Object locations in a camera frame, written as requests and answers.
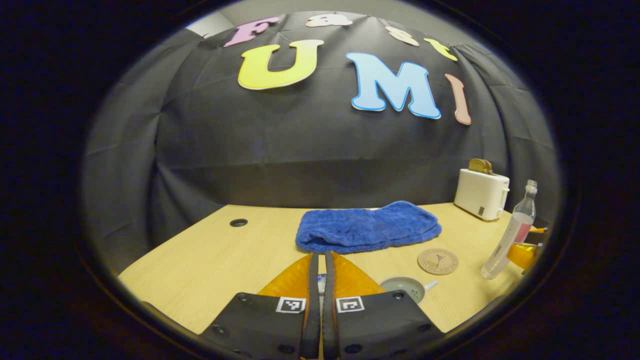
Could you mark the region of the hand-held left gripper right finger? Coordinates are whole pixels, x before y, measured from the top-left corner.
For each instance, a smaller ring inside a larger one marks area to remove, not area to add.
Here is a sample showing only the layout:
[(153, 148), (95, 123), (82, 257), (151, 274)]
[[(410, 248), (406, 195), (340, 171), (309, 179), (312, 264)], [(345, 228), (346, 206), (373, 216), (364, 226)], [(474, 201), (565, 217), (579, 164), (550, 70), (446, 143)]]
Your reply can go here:
[(387, 291), (345, 257), (327, 251), (322, 309), (325, 360), (430, 358), (444, 339), (404, 289)]

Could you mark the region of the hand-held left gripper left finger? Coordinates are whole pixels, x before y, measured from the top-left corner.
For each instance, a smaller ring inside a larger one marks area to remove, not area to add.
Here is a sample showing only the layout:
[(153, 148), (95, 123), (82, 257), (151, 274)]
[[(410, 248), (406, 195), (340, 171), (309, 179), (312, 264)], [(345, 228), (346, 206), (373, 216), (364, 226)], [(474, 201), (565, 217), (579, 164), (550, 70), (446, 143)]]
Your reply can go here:
[(200, 337), (247, 360), (320, 355), (317, 254), (291, 264), (258, 294), (238, 292)]

